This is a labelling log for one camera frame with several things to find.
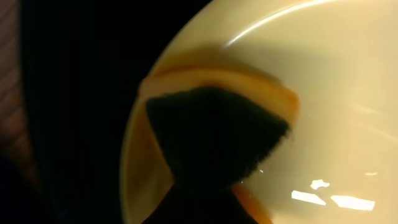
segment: black background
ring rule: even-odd
[[[21,2],[29,129],[59,223],[122,222],[119,155],[136,88],[208,2]]]

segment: brush handle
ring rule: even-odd
[[[143,222],[153,223],[257,223],[232,191],[211,196],[187,197],[175,185],[156,210]]]

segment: brush bristle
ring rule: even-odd
[[[277,115],[215,87],[151,98],[146,110],[175,184],[193,194],[247,177],[289,129]]]

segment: glossy ceramic surface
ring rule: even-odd
[[[397,12],[396,0],[215,0],[151,74],[239,67],[298,94],[294,131],[243,183],[275,224],[396,223]],[[128,223],[145,219],[172,183],[135,108],[121,166]]]

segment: wooden surface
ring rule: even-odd
[[[39,188],[36,164],[26,128],[18,57],[17,0],[0,0],[0,153]]]

